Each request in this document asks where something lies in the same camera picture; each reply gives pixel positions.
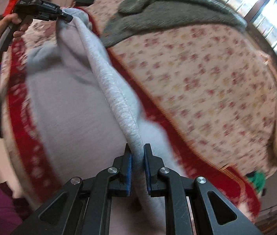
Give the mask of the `light grey fleece pants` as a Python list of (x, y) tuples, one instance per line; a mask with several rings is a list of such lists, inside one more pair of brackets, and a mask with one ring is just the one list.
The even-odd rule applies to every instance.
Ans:
[(26, 86), (47, 159), (62, 182), (90, 178), (112, 165), (129, 146), (132, 196), (112, 202), (111, 234), (165, 234), (165, 201), (148, 195), (143, 146), (166, 167), (183, 173), (165, 130), (149, 121), (129, 84), (112, 67), (92, 32), (89, 17), (66, 9), (73, 19), (56, 23), (56, 43), (30, 51)]

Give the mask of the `red patterned bed blanket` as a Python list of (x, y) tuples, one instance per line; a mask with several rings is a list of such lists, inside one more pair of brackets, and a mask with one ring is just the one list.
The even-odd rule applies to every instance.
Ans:
[[(51, 165), (46, 161), (42, 163), (42, 168), (47, 173), (38, 176), (34, 174), (31, 158), (34, 155), (44, 158), (45, 153), (38, 140), (38, 131), (27, 102), (27, 54), (24, 37), (14, 41), (4, 54), (0, 73), (0, 94), (3, 100), (2, 129), (13, 168), (25, 195), (34, 207), (38, 207), (64, 183), (56, 177)], [(259, 196), (253, 185), (245, 176), (241, 176), (235, 167), (214, 171), (205, 164), (201, 176), (207, 177), (251, 221), (256, 219), (261, 208)]]

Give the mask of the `green cloth item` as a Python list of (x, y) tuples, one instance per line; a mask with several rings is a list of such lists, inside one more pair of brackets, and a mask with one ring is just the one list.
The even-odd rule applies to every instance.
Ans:
[(248, 181), (253, 185), (257, 193), (265, 187), (265, 174), (262, 171), (253, 171), (246, 175)]

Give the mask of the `cream floral quilt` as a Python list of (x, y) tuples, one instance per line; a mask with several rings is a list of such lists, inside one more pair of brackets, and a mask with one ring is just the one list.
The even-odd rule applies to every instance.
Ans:
[[(94, 34), (122, 1), (95, 0), (83, 10)], [(56, 43), (56, 24), (36, 21), (24, 41), (28, 58), (44, 43)], [(182, 175), (200, 176), (204, 165), (214, 171), (235, 167), (241, 176), (262, 171), (270, 177), (277, 171), (270, 146), (276, 84), (239, 31), (223, 24), (190, 25), (135, 35), (106, 52), (148, 120), (165, 130)], [(43, 146), (39, 131), (38, 140)], [(50, 165), (43, 150), (44, 158), (31, 158), (36, 176), (47, 173), (44, 161)]]

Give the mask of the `grey-green fleece jacket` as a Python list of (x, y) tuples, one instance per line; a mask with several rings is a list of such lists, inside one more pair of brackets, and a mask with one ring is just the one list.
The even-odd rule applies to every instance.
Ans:
[(137, 34), (193, 24), (225, 24), (243, 32), (246, 21), (217, 0), (123, 0), (100, 39), (112, 47)]

